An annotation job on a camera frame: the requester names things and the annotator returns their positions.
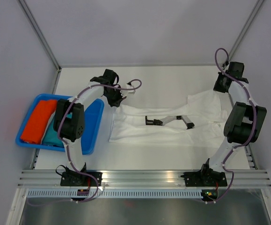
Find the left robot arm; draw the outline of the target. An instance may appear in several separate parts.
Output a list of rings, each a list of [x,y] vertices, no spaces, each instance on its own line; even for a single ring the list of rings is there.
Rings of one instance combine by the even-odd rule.
[[[119,107],[133,86],[130,82],[125,86],[117,84],[117,79],[118,75],[113,70],[106,69],[102,76],[91,78],[79,94],[57,101],[53,129],[64,145],[68,167],[74,171],[71,180],[78,186],[88,180],[81,149],[81,137],[86,128],[85,111],[102,96],[107,98],[111,107]]]

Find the white t-shirt with robot print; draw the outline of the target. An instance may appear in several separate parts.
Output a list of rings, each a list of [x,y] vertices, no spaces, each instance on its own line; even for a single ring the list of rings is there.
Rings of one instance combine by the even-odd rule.
[[[146,125],[148,120],[186,116],[194,127],[181,120],[164,126]],[[136,145],[172,145],[218,148],[224,140],[223,128],[229,112],[220,95],[208,90],[187,97],[187,104],[176,108],[136,108],[121,105],[113,114],[109,141]]]

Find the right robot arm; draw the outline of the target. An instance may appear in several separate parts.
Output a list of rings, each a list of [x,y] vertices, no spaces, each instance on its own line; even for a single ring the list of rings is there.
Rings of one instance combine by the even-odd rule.
[[[214,91],[227,93],[233,101],[233,108],[225,123],[224,140],[215,154],[206,162],[209,169],[199,173],[199,180],[210,185],[216,180],[216,172],[226,172],[226,166],[239,148],[254,143],[260,134],[267,114],[249,92],[249,82],[243,77],[244,64],[230,62],[224,72],[219,72]]]

